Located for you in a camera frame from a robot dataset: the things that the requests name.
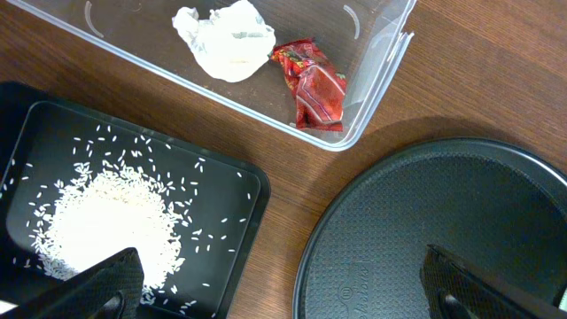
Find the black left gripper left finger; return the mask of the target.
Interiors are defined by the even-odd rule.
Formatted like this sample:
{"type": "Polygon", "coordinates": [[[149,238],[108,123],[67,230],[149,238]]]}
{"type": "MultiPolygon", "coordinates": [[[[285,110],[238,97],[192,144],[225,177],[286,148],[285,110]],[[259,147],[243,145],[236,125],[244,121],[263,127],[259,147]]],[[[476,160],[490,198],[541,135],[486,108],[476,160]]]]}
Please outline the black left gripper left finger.
{"type": "Polygon", "coordinates": [[[13,304],[3,318],[134,318],[144,272],[138,251],[126,248],[76,276],[49,284],[12,274],[1,284],[1,299],[13,304]]]}

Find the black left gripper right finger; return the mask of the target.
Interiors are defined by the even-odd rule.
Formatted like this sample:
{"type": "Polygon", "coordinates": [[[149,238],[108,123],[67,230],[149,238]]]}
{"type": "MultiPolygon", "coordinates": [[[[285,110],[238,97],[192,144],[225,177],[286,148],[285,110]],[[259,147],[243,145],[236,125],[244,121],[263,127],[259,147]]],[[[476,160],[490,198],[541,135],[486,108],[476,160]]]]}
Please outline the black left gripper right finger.
{"type": "Polygon", "coordinates": [[[420,280],[435,319],[565,318],[566,312],[450,253],[428,245],[420,280]]]}

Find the red snack wrapper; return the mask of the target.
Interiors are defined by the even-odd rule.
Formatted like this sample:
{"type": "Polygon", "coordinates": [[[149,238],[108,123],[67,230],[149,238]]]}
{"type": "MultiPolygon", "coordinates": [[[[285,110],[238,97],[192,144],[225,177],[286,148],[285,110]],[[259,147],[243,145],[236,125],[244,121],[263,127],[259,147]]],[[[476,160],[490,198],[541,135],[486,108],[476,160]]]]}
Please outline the red snack wrapper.
{"type": "Polygon", "coordinates": [[[334,67],[314,39],[276,46],[270,59],[283,69],[296,105],[296,128],[343,130],[346,76],[334,67]]]}

